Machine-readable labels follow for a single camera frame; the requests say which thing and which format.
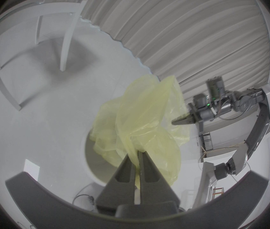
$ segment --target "trash bag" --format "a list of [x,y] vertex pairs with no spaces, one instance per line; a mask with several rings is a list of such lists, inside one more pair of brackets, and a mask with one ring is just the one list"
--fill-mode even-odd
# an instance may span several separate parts
[[187,113],[174,76],[159,82],[154,75],[144,75],[132,82],[122,97],[100,107],[90,134],[94,151],[115,167],[128,154],[137,169],[137,151],[147,151],[172,185],[181,166],[179,147],[189,141],[189,129],[171,121]]

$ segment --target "translucent yellow bag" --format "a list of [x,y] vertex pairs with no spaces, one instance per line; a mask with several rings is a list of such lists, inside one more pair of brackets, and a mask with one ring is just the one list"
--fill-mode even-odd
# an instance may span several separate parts
[[90,139],[95,141],[95,152],[116,167],[128,154],[139,168],[137,151],[147,151],[172,185],[181,165],[179,146],[189,140],[189,129],[171,121],[186,113],[174,76],[159,82],[154,75],[144,75],[129,85],[122,97],[100,107]]

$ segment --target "white floor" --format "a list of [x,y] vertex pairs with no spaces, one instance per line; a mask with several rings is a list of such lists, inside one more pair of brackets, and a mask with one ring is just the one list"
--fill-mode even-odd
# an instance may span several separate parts
[[[122,95],[133,80],[149,74],[120,42],[80,20],[67,69],[61,72],[61,45],[71,19],[70,14],[43,17],[38,45],[34,44],[36,19],[0,37],[0,76],[23,107],[16,111],[0,92],[0,203],[15,221],[28,228],[30,224],[9,195],[5,180],[21,172],[28,159],[40,166],[41,185],[72,202],[92,182],[84,170],[80,144],[100,105]],[[186,175],[173,185],[179,196],[194,187],[193,180],[188,184],[183,181],[189,174],[186,164],[198,169],[197,142],[192,126],[190,142],[181,147],[181,173]],[[97,184],[90,185],[93,196],[101,190]]]

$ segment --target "yellow plastic bag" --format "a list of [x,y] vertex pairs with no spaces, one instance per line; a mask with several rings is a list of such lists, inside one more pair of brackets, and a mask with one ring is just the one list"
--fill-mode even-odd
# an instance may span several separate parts
[[128,154],[139,168],[137,151],[147,151],[172,185],[181,165],[179,146],[189,140],[189,129],[171,121],[186,113],[174,76],[159,82],[154,75],[144,75],[131,83],[122,97],[100,107],[90,139],[95,141],[95,152],[116,167]]

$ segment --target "robotic arm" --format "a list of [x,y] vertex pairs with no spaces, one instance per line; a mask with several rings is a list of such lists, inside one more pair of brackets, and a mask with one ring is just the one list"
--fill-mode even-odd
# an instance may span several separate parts
[[222,77],[210,79],[206,84],[209,96],[203,93],[195,95],[193,97],[193,104],[188,104],[190,114],[173,120],[172,124],[185,125],[196,123],[199,133],[202,134],[205,121],[214,120],[215,118],[224,119],[221,115],[230,112],[232,109],[236,112],[241,112],[242,115],[256,104],[259,104],[260,113],[245,143],[237,149],[227,163],[217,166],[207,162],[204,163],[202,179],[193,208],[205,204],[210,199],[212,189],[217,180],[227,177],[228,174],[237,175],[243,170],[247,160],[256,150],[270,126],[269,84],[253,87],[243,92],[226,91]]

